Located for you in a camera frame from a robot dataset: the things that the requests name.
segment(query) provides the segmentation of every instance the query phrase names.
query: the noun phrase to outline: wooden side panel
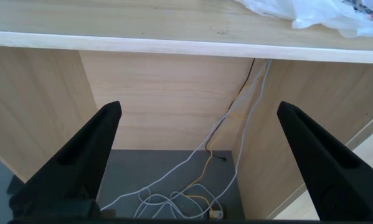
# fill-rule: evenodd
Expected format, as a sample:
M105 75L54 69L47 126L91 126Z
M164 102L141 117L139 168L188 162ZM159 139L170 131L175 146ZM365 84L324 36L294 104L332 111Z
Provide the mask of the wooden side panel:
M80 52L98 108L119 100L114 149L192 150L227 111L252 59ZM230 150L239 122L215 150Z
M0 160L23 181L96 110L77 51L0 47Z
M373 167L373 134L360 144L355 150L361 159ZM275 219L279 220L319 220L315 207L305 191L290 206L278 214Z
M276 116L282 100L346 143L373 118L373 65L273 61L264 96L247 127L239 166L246 218L266 218L303 183ZM239 148L237 141L234 158Z

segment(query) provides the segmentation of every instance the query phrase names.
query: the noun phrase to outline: black cable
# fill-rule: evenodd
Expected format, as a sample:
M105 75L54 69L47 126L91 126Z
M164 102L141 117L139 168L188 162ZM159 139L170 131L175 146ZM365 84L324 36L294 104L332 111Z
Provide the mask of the black cable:
M248 79L250 78L250 74L251 74L251 70L253 69L253 65L254 65L254 61L255 59L253 60L253 62L251 63L251 67L250 67L250 71L248 71L248 75L247 75L247 78L246 80L244 81L242 87L240 88L240 90L238 91L236 97L234 98L234 100L232 100L232 102L230 103L229 107L228 107L228 110L227 110L227 113L228 111L230 110L230 108L232 107L232 105L235 103L235 100L237 99L238 95L242 92L244 86L246 85ZM225 119L223 119L218 125L217 127L214 129L214 131L211 133L209 139L205 142L205 146L204 146L204 149L210 153L210 151L208 150L207 146L208 144L210 143L213 135L215 134L215 132L218 130L219 126L221 126L222 122L224 122ZM219 157L219 156L216 156L214 153L212 154L212 156L214 156L215 158L218 158L218 159L222 159L223 161L226 161L226 158L225 157Z

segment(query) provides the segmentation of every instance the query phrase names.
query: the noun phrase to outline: white cable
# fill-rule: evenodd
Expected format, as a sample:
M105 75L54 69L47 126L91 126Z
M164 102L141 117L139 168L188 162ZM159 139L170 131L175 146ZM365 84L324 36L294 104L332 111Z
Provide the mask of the white cable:
M247 124L249 123L250 119L251 119L251 115L253 114L252 112L254 111L255 107L258 105L258 103L260 102L260 100L262 99L262 96L263 96L263 91L265 89L265 82L267 80L267 76L268 76L268 73L269 73L269 68L270 68L270 65L271 65L271 60L269 60L269 64L268 64L268 68L265 72L265 76L263 78L263 81L262 81L262 88L261 88L261 92L260 92L260 97L258 98L258 100L254 103L254 105L252 106L249 114L248 114L248 118L247 118L247 121L245 123L245 126L244 126L244 129L243 129L243 133L242 133L242 142L241 142L241 145L240 145L240 150L239 150L239 154L238 154L238 158L237 158L237 163L236 163L236 168L235 168L235 175L233 176L232 180L229 182L229 185L225 188L225 190L220 194L218 195L210 204L210 206L204 210L202 213L198 214L198 215L194 215L194 216L191 216L191 217L187 217L187 218L198 218L198 217L201 217L201 215L205 214L209 209L210 207L214 204L215 201L218 200L218 198L220 198L221 196L223 196L224 193L226 193L226 191L228 191L229 187L232 185L232 183L234 182L234 180L236 179L236 176L237 176L237 173L238 173L238 165L239 165L239 162L240 162L240 158L241 158L241 155L242 155L242 151L243 151L243 145L244 145L244 139L245 139L245 131L247 129Z
M181 213L181 211L180 211L180 209L176 206L176 204L172 201L172 200L174 200L176 197L178 197L179 195L182 195L182 196L184 196L184 197L186 197L187 199L189 199L189 200L192 200L198 207L199 207L199 209L200 209L200 211L201 212L203 212L203 209L200 207L200 205L196 202L196 201L194 201L193 199L191 199L190 197L187 197L187 196L185 196L185 195L183 195L183 193L186 191L186 190L189 190L190 188L192 188L192 187L194 187L194 186L198 186L198 187L202 187L205 191L207 191L208 193L209 193L209 195L214 199L214 201L213 202L217 202L218 203L218 206L219 206L219 208L220 208L220 211L221 212L223 212L223 209L222 209L222 206L221 206L221 204L215 199L215 197L214 197L214 195L206 188L206 187L204 187L203 185L201 185L201 184L193 184L192 186L190 186L189 188L187 188L187 189L184 189L183 191L181 191L181 192L173 192L173 193L171 193L171 195L170 195L170 198L167 198L167 197L165 197L165 196L163 196L163 195L160 195L160 194L154 194L154 195L150 195L148 198L146 198L145 200L142 200L142 198L141 197L139 197L139 200L142 202L140 205L139 205L139 207L136 209L136 212L135 212L135 214L134 214L134 218L136 217L136 214L138 213L138 211L139 211L139 209L141 208L141 206L142 205L153 205L153 206L157 206L157 205L161 205L161 207L159 208L159 210L156 212L156 214L154 214L153 215L153 217L152 218L154 218L158 213L159 213L159 211L161 211L161 209L163 209L163 207L165 207L165 205L167 205L167 204L169 204L170 205L170 208L171 208L171 212L172 212L172 214L174 215L174 217L176 218L176 216L175 216L175 214L174 214L174 210L173 209L175 209L177 212L178 212L178 214L180 214L181 216L183 216L184 218L187 218L187 217L185 217L184 215L183 215L183 213ZM167 199L166 201L163 201L163 202L159 202L159 203L149 203L149 202L146 202L146 201L148 201L148 200L150 200L152 197L154 197L154 196L158 196L158 197L162 197L162 198L165 198L165 199ZM139 213L139 215L137 216L137 218L139 218L140 216L141 216L141 214L143 213L143 211L144 210L142 210L140 213Z
M266 70L266 72L265 72L265 76L264 76L264 79L263 79L263 82L262 82L262 89L261 89L261 93L260 93L260 97L259 97L259 99L255 102L255 104L253 105L253 107L252 107L252 109L250 110L250 112L249 112L249 114L248 114L248 118L247 118L247 121L246 121L246 123L245 123L245 127L244 127L244 129L243 129L243 134L242 134L242 143L241 143L241 145L240 145L240 150L239 150L239 154L238 154L238 159L237 159L237 163L236 163L236 168L235 168L235 175L234 175L234 177L232 178L232 180L230 181L230 183L229 183L229 185L225 188L225 190L219 195L219 196L217 196L212 202L211 202L211 204L209 205L209 207L205 210L205 211L203 211L203 212L201 212L200 214L198 214L198 215L194 215L194 216L191 216L191 217L187 217L187 216L185 216L181 211L180 211L180 209L175 205L175 203L172 201L172 199L173 198L175 198L175 197L177 197L178 195L180 195L182 192L184 192L185 190L187 190L187 189L184 189L182 192L178 192L177 193L177 195L175 196L175 197L171 197L171 199L170 198L167 198L167 197L165 197L165 196L163 196L163 195L160 195L160 194L154 194L155 196L158 196L158 197L162 197L162 198L165 198L166 199L166 201L164 201L164 202L160 202L159 204L161 204L161 207L160 207L160 209L158 210L158 212L156 212L156 214L154 215L154 217L159 213L159 211L161 211L161 209L165 206L165 205L167 205L167 204L170 204L170 206L171 206L171 211L172 211L172 214L175 216L175 214L174 214L174 212L173 212L173 210L172 210L172 208L173 209L175 209L177 212L178 212L178 214L180 214L182 217L184 217L184 218L198 218L198 217L201 217L201 216L203 216L210 208L211 208L211 206L214 204L214 202L217 202L217 199L218 198L220 198L221 196L223 196L223 194L229 189L229 187L232 185L232 183L233 183L233 181L235 180L235 178L236 178L236 176L237 176L237 169L238 169L238 164L239 164L239 161L240 161L240 156L241 156L241 154L242 154L242 150L243 150L243 144L244 144L244 138L245 138L245 130L246 130L246 128L247 128L247 124L249 123L249 121L250 121L250 118L251 118L251 115L252 115L252 112L254 111L254 109L255 109L255 107L258 105L258 103L259 103L259 101L262 99L262 96L263 96L263 91L264 91L264 87L265 87L265 81L266 81L266 79L267 79L267 75L268 75L268 72L269 72L269 69L270 69L270 65L271 65L271 60L267 60L266 62L265 62L265 64L262 66L262 68L260 69L260 71L259 71L259 73L258 73L258 75L255 77L255 79L254 79L254 81L253 81L253 83L251 84L251 86L250 86L250 88L249 88L249 90L248 90L248 92L246 93L246 94L244 94L243 96L241 96L240 98L238 98L237 100L235 100L235 103L231 106L231 108L228 110L228 112L226 112L226 114L218 121L218 122L216 122L214 125L213 125L213 127L211 128L211 130L209 131L209 134L207 135L207 137L200 143L200 145L191 153L191 155L185 160L185 161L183 161L183 162L181 162L181 163L179 163L177 166L175 166L174 168L172 168L169 172L167 172L164 176L162 176L160 179L158 179L158 180L156 180L156 181L154 181L153 183L151 183L151 184L149 184L148 186L146 186L146 187L143 187L141 190L138 190L138 191L135 191L135 192L132 192L132 193L128 193L128 194L124 194L124 195L120 195L118 198L116 198L112 203L110 203L110 204L108 204L108 205L106 205L106 206L104 206L102 209L101 209L101 211L102 210L104 210L104 209L106 209L106 208L108 208L108 207L110 207L110 206L112 206L114 203L116 203L119 199L121 199L121 198L123 198L123 197L126 197L126 196L130 196L130 195L134 195L134 194L138 194L138 193L140 193L140 192L142 192L144 189L148 189L149 190L149 194L150 194L150 189L149 189L149 187L151 187L151 186L153 186L154 184L157 184L158 182L160 182L160 181L162 181L165 177L167 177L170 173L172 173L174 170L176 170L178 167L180 167L181 165L183 165L183 164L185 164L187 161L189 161L190 159L191 159L191 157L196 153L196 151L208 140L208 138L209 138L209 136L212 134L212 132L214 131L214 129L217 127L217 125L219 125L219 123L221 122L221 121L223 121L228 115L229 115L229 113L245 98L245 97L247 97L249 94L251 94L251 92L252 92L252 90L253 90L253 87L254 87L254 84L255 84L255 82L257 81L257 79L258 79L258 77L260 76L260 74L262 73L262 71L263 71L263 69L265 68L265 66L268 64L268 68L267 68L267 70ZM145 210L145 208L149 205L149 202L146 202L147 200L150 200L150 198L151 198L151 196L153 196L153 195L150 195L147 199L145 199L144 201L143 201L143 203L141 203L141 205L142 204L145 204L145 207L143 208L143 210L141 211L141 213Z

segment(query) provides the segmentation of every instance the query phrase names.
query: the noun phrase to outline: wooden panel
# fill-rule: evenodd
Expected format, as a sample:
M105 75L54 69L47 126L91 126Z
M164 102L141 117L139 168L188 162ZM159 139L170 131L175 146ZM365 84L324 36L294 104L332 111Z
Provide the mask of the wooden panel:
M23 181L96 110L77 51L0 47L0 160Z
M355 150L361 159L373 167L373 135L366 139ZM319 220L308 191L298 197L289 207L275 217L279 220Z
M343 143L373 118L373 65L276 60L266 85L248 125L238 173L246 218L266 218L303 183L276 116L281 100L300 107ZM237 141L234 157L239 146Z
M81 58L97 106L121 102L114 149L195 149L252 64L249 58L108 52L81 52ZM233 140L214 149L231 150L240 124L230 130Z
M373 37L292 29L232 0L0 0L0 45L373 63Z

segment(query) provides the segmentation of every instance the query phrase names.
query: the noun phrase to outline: cable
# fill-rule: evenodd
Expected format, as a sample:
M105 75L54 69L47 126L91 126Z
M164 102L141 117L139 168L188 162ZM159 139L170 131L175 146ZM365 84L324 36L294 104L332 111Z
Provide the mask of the cable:
M237 176L237 172L238 172L238 165L239 165L239 162L240 162L240 158L241 158L241 155L242 155L242 150L243 150L243 145L244 145L244 139L245 139L245 131L247 129L247 124L249 123L250 121L250 118L251 118L251 115L252 115L252 112L254 111L255 107L258 105L258 103L260 102L260 100L262 99L262 96L263 96L263 91L264 91L264 87L265 87L265 82L266 82L266 79L267 79L267 75L268 75L268 72L269 72L269 68L270 68L270 65L271 65L271 60L269 61L268 63L268 68L266 69L265 71L265 76L263 78L263 81L262 81L262 88L261 88L261 93L260 93L260 97L258 98L258 100L254 103L254 105L252 106L252 109L250 110L249 114L248 114L248 118L247 118L247 122L245 123L245 127L243 129L243 133L242 133L242 143L240 145L240 150L239 150L239 154L238 154L238 159L237 159L237 163L236 163L236 168L235 168L235 175L233 176L232 180L230 181L229 185L225 188L225 190L219 195L217 196L213 202L210 204L210 206L204 210L203 212L201 212L200 214L198 215L194 215L194 216L191 216L191 217L187 217L185 216L184 214L182 213L179 213L179 209L176 207L175 204L173 204L173 202L171 200L168 200L167 202L163 202L164 204L162 205L162 207L159 209L159 211L161 211L161 209L166 205L166 203L170 203L170 206L171 206L171 209L174 207L174 209L176 209L176 211L183 217L183 218L199 218L201 216L203 216L209 209L210 207L212 206L212 204L218 200L218 198L220 198L221 196L223 196L223 194L228 191L229 187L232 185L233 181L235 180L236 176Z
M240 87L238 93L236 94L235 98L232 100L232 102L229 104L229 107L228 107L228 111L230 110L230 108L232 107L233 103L235 103L235 100L237 99L237 97L239 96L239 94L242 92L242 90L244 89L244 86L246 85L248 79L250 78L250 74L251 74L251 71L253 69L253 65L254 65L254 62L255 62L255 59L253 60L253 62L251 63L251 67L250 67L250 70L248 71L248 74L247 74L247 78L246 80L244 81L242 87ZM204 146L204 149L208 152L208 153L211 153L209 152L208 148L207 148L207 145L208 143L211 141L213 135L215 134L215 132L218 130L219 126L221 126L222 122L224 120L222 120L218 126L214 129L214 131L212 132L212 134L210 135L209 139L207 140L207 142L205 142L205 146ZM218 159L222 159L223 161L226 161L226 158L225 157L219 157L219 156L216 156L215 154L213 154L212 156L218 158Z
M170 204L171 206L171 210L172 209L175 209L177 211L178 214L180 214L182 217L184 218L198 218L198 217L202 217L210 208L211 206L213 205L213 203L215 202L218 202L217 199L220 198L221 196L223 196L223 194L229 189L230 185L233 183L233 181L235 180L236 176L237 176L237 169L238 169L238 164L240 162L240 156L241 156L241 153L242 153L242 149L243 149L243 144L244 144L244 138L245 138L245 130L247 128L247 124L249 123L250 121L250 118L251 118L251 115L252 115L252 112L254 111L256 105L258 104L258 102L261 100L262 98L262 95L263 95L263 90L264 90L264 87L265 87L265 80L267 78L267 75L268 75L268 71L269 71L269 68L270 68L270 65L271 65L271 60L269 61L266 61L265 64L263 65L263 67L260 69L258 75L255 77L251 87L249 88L248 92L241 96L240 98L236 99L234 101L234 103L232 103L232 105L230 106L230 109L228 110L228 112L226 112L226 114L224 114L224 116L218 121L216 122L213 127L211 128L209 134L207 135L207 137L199 144L199 146L191 153L191 155L185 160L185 161L182 161L181 163L179 163L178 165L176 165L174 168L172 168L169 172L167 172L164 176L162 176L160 179L154 181L153 183L149 184L147 187L143 187L141 190L138 190L138 191L135 191L135 192L132 192L132 193L128 193L128 194L124 194L124 195L120 195L118 198L116 198L112 203L104 206L101 210L104 210L110 206L112 206L114 203L116 203L119 199L123 198L123 197L126 197L126 196L129 196L129 195L134 195L134 194L139 194L140 192L144 191L145 189L149 189L151 186L153 186L154 184L157 184L158 182L162 181L165 177L167 177L170 173L172 173L174 170L176 170L178 167L180 167L181 165L185 164L186 162L188 162L191 157L196 153L196 151L204 144L204 142L206 142L209 138L209 136L214 132L214 129L216 129L218 127L218 125L229 115L229 113L245 98L247 97L247 95L251 94L252 93L252 90L253 90L253 87L255 86L255 82L257 81L258 77L261 75L263 69L266 67L266 65L268 64L268 68L265 72L265 76L264 76L264 79L263 79L263 83L262 83L262 89L261 89L261 93L260 93L260 97L259 99L256 101L256 103L253 105L252 109L250 110L250 113L248 115L248 118L247 118L247 122L245 124L245 127L243 129L243 134L242 134L242 143L240 145L240 150L239 150L239 155L238 155L238 159L237 159L237 164L236 164L236 168L235 168L235 175L234 177L232 178L232 180L230 181L229 185L226 187L226 189L219 195L217 196L210 204L210 206L203 212L201 212L200 214L198 215L194 215L194 216L191 216L191 217L188 217L186 215L184 215L180 209L178 209L178 207L174 204L174 202L172 201L174 198L176 198L177 196L183 194L183 192L185 192L187 189L190 189L192 186L190 186L189 188L185 188L183 191L181 192L176 192L175 196L172 197L173 194L171 194L171 199L170 198L167 198L163 195L160 195L160 194L153 194L153 195L150 195L147 199L145 199L140 206L142 206L143 204L145 205L158 205L160 204L161 205L161 208L159 209L159 211L167 204ZM146 201L149 201L151 197L154 197L154 196L157 196L157 197L162 197L164 199L166 199L166 201L164 202L160 202L160 203L149 203L149 202L146 202Z

